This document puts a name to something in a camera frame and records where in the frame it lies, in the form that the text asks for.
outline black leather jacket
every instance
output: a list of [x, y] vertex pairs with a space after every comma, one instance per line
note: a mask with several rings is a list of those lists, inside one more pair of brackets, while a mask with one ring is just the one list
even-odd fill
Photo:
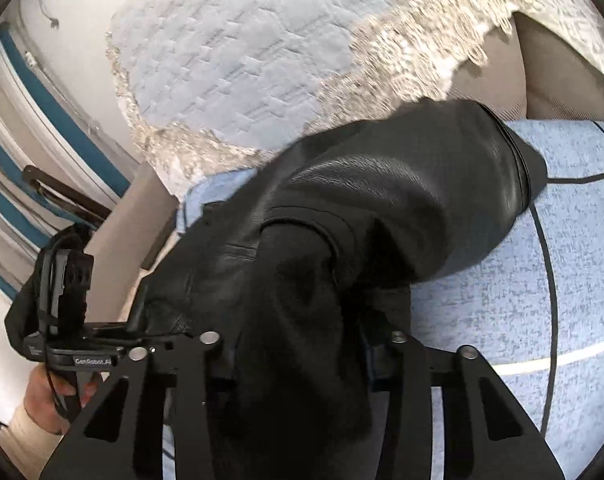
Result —
[[480, 262], [545, 183], [542, 157], [471, 101], [305, 137], [189, 228], [136, 298], [140, 328], [222, 334], [237, 389], [219, 433], [243, 443], [243, 478], [330, 477], [370, 425], [358, 314], [409, 330], [410, 285]]

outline white sleeve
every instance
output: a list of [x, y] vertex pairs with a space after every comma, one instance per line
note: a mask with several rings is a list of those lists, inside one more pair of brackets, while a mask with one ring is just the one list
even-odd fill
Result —
[[23, 404], [15, 410], [8, 426], [0, 429], [0, 446], [26, 480], [39, 478], [61, 439], [35, 424]]

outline electrical cord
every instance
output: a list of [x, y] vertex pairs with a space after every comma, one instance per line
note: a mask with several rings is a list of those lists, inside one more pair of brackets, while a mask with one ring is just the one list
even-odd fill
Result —
[[46, 12], [46, 9], [45, 9], [44, 1], [43, 0], [37, 0], [37, 1], [39, 3], [39, 10], [51, 22], [51, 28], [60, 28], [60, 20], [48, 15], [48, 13]]
[[75, 241], [75, 242], [79, 241], [78, 236], [75, 234], [73, 234], [71, 236], [61, 237], [61, 238], [59, 238], [59, 240], [56, 240], [54, 242], [54, 244], [51, 246], [51, 248], [48, 251], [46, 251], [46, 253], [44, 254], [44, 257], [42, 260], [42, 275], [41, 275], [41, 279], [40, 279], [39, 297], [38, 297], [38, 301], [37, 301], [38, 311], [40, 314], [39, 333], [42, 335], [42, 343], [43, 343], [43, 347], [44, 347], [44, 368], [46, 369], [46, 378], [48, 379], [48, 385], [50, 386], [51, 392], [53, 394], [53, 403], [55, 405], [55, 408], [57, 409], [57, 412], [67, 420], [68, 420], [68, 416], [69, 416], [68, 410], [62, 403], [62, 400], [60, 399], [59, 394], [57, 393], [57, 390], [54, 388], [53, 378], [51, 377], [51, 372], [48, 367], [47, 343], [48, 343], [48, 333], [49, 333], [50, 322], [46, 318], [46, 316], [50, 315], [50, 312], [49, 312], [50, 298], [51, 298], [51, 295], [53, 292], [52, 288], [53, 288], [53, 277], [54, 277], [54, 272], [53, 272], [54, 256], [55, 256], [56, 252], [62, 248], [63, 244], [71, 245], [72, 244], [71, 239], [72, 239], [72, 241]]

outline quilted blanket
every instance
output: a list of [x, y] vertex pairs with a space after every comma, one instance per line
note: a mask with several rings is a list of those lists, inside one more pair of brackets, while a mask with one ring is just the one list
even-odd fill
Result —
[[144, 118], [278, 149], [320, 113], [319, 81], [351, 67], [352, 23], [391, 0], [128, 0], [112, 41]]

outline beige fabric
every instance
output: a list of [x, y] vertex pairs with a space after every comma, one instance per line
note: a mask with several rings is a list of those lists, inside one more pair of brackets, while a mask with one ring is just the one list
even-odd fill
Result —
[[35, 424], [21, 404], [6, 428], [0, 429], [0, 446], [26, 480], [37, 480], [62, 439]]
[[121, 202], [86, 246], [95, 256], [86, 297], [87, 321], [115, 321], [153, 242], [178, 200], [149, 164], [143, 164]]
[[516, 13], [527, 77], [527, 117], [604, 121], [604, 76], [564, 40]]
[[526, 118], [527, 86], [520, 40], [511, 18], [513, 35], [499, 28], [486, 36], [488, 65], [480, 68], [467, 60], [453, 76], [448, 99], [474, 99], [490, 107], [504, 121]]

